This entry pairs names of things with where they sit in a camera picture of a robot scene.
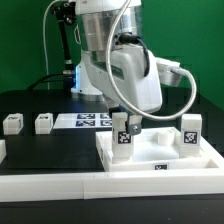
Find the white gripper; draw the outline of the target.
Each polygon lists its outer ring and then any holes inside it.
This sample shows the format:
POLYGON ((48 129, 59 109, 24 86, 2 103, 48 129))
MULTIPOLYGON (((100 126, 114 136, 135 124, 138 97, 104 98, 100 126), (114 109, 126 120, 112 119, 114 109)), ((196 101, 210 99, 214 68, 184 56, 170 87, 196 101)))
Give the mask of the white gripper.
MULTIPOLYGON (((127 106, 119 99, 109 81, 106 65, 93 61, 90 52, 82 52, 82 62, 85 64, 90 83, 104 95, 114 100, 122 107, 127 106)), ((170 72, 171 67, 179 67, 179 62, 155 57, 149 51, 150 70, 145 72, 145 56, 141 47, 125 46, 111 52, 111 69, 114 81, 123 97, 133 106, 143 112, 153 113, 162 105, 161 83, 178 85, 170 72)), ((118 113, 117 103, 108 104, 109 116, 118 113)), ((134 136, 141 133, 142 117, 129 115, 126 122, 127 133, 134 136)))

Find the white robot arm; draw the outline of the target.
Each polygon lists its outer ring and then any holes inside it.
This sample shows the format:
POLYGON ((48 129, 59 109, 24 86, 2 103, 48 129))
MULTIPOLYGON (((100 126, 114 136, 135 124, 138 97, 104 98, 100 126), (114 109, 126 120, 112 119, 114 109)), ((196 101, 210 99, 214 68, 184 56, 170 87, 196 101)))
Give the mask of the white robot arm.
POLYGON ((126 111, 122 122, 131 135, 143 117, 162 106, 161 86, 177 85, 178 62, 158 58, 142 40, 141 0, 70 0, 75 4, 77 94, 103 99, 111 116, 126 111))

